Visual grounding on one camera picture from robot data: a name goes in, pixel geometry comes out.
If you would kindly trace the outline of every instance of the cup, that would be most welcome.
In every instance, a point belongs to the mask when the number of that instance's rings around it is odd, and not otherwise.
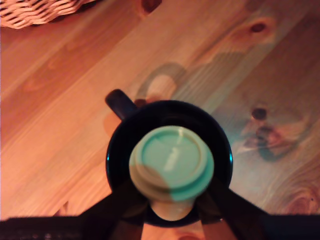
[[[130,177],[162,219],[187,216],[214,173],[209,147],[182,126],[162,126],[146,134],[129,160]]]
[[[121,119],[109,141],[106,153],[106,175],[111,190],[131,179],[129,161],[137,144],[151,131],[165,126],[183,127],[195,133],[213,156],[213,176],[229,187],[233,169],[230,144],[220,125],[207,112],[190,103],[176,100],[156,101],[137,108],[120,89],[110,92],[105,101]],[[153,209],[148,208],[145,222],[158,227],[181,227],[199,220],[195,204],[185,217],[172,221],[159,217],[157,214],[161,213],[155,206]]]

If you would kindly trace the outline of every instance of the lid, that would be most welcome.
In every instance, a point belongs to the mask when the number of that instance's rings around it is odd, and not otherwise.
[[[135,146],[130,176],[148,198],[183,201],[196,198],[214,172],[212,153],[193,131],[181,126],[159,127]]]

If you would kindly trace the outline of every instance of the wooden table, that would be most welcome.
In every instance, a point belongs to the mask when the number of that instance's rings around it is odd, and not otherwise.
[[[146,17],[105,0],[2,28],[1,60],[2,219],[76,215],[111,192],[115,88],[203,108],[232,146],[233,191],[269,213],[320,214],[317,0],[164,0]],[[186,236],[203,238],[200,224],[143,233]]]

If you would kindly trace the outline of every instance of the wicker basket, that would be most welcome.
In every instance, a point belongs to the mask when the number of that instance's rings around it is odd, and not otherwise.
[[[1,0],[1,26],[21,29],[45,24],[60,15],[72,14],[94,0]]]

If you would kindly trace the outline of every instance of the dark blue mug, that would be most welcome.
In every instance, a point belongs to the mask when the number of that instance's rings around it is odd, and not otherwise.
[[[233,171],[231,147],[220,125],[207,112],[190,103],[176,100],[156,101],[138,108],[120,89],[110,92],[105,102],[122,120],[110,139],[106,153],[106,175],[111,190],[130,179],[129,159],[136,144],[147,133],[163,126],[181,126],[195,132],[212,152],[213,175],[229,187]],[[158,217],[149,206],[145,222],[172,228],[189,225],[198,220],[195,206],[186,217],[177,221]]]

